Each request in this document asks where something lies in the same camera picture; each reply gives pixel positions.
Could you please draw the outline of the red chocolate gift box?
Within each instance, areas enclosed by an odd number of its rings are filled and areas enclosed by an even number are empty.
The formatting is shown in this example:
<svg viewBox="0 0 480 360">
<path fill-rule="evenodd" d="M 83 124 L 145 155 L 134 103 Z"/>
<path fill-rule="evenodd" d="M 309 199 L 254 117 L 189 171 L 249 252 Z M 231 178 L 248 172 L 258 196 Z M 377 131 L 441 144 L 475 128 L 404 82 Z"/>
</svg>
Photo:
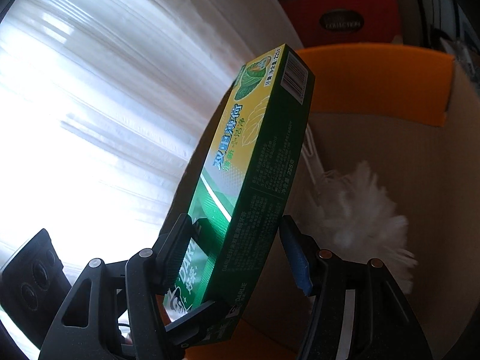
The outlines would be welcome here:
<svg viewBox="0 0 480 360">
<path fill-rule="evenodd" d="M 281 0 L 303 46 L 402 40 L 398 0 Z"/>
</svg>

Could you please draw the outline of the white sheer curtain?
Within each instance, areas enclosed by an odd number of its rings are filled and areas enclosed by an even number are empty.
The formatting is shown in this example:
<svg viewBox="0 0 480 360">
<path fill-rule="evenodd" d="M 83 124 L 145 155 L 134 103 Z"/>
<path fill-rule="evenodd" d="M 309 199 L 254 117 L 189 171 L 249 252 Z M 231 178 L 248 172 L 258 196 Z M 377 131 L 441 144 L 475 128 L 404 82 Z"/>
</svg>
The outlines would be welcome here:
<svg viewBox="0 0 480 360">
<path fill-rule="evenodd" d="M 74 280 L 153 244 L 241 66 L 301 43 L 279 0 L 15 0 L 1 20 L 1 259 Z"/>
</svg>

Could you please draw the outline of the green yellow toothpaste box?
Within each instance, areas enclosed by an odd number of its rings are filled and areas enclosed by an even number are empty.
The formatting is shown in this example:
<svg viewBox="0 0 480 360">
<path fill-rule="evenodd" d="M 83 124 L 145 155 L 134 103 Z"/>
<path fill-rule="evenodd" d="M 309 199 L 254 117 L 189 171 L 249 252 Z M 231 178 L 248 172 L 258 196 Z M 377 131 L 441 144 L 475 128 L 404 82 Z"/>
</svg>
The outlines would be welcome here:
<svg viewBox="0 0 480 360">
<path fill-rule="evenodd" d="M 183 348 L 229 339 L 247 307 L 293 185 L 314 82 L 287 45 L 241 67 L 187 211 L 197 232 L 163 300 Z"/>
</svg>

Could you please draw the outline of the orange cardboard box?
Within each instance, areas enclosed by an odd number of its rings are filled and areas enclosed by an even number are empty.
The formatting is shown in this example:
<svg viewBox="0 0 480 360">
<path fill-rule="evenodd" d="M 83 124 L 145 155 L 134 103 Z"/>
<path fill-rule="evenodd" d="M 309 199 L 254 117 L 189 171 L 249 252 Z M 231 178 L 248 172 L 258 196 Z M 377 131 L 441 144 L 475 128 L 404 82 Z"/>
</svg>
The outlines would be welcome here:
<svg viewBox="0 0 480 360">
<path fill-rule="evenodd" d="M 477 359 L 476 89 L 453 57 L 429 49 L 359 44 L 295 53 L 315 77 L 306 128 L 324 169 L 346 175 L 368 162 L 396 212 L 408 219 L 407 250 L 417 264 L 412 291 L 403 294 L 425 334 L 430 359 Z M 187 166 L 174 213 L 188 211 L 227 100 Z M 282 215 L 293 219 L 287 204 L 294 181 Z M 295 283 L 279 236 L 281 218 L 232 336 L 186 348 L 188 359 L 300 359 L 314 298 Z"/>
</svg>

